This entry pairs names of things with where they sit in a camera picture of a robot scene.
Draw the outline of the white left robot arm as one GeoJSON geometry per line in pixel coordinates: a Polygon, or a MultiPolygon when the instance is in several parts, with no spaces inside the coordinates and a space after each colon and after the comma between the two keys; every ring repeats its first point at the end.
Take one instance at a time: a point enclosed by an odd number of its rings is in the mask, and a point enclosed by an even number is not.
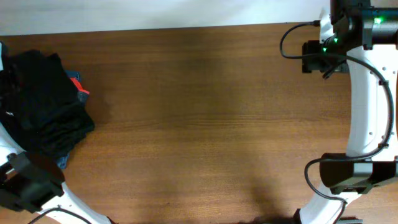
{"type": "Polygon", "coordinates": [[[110,223],[67,186],[72,149],[94,130],[77,72],[57,54],[1,46],[1,206],[59,223],[110,223]]]}

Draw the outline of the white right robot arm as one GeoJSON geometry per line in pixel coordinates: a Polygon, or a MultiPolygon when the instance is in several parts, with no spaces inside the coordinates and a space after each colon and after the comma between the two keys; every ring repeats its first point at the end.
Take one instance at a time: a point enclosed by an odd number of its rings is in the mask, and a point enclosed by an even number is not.
{"type": "Polygon", "coordinates": [[[345,208],[397,181],[397,9],[370,1],[332,1],[320,36],[302,47],[302,70],[348,73],[351,124],[344,153],[317,160],[321,183],[295,223],[342,223],[345,208]]]}

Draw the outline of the black polo shirt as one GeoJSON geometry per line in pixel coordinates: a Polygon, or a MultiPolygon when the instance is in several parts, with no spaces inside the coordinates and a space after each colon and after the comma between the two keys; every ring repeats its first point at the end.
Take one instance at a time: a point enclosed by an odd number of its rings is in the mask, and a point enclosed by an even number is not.
{"type": "Polygon", "coordinates": [[[21,148],[58,159],[94,130],[58,54],[29,50],[2,62],[1,122],[21,148]]]}

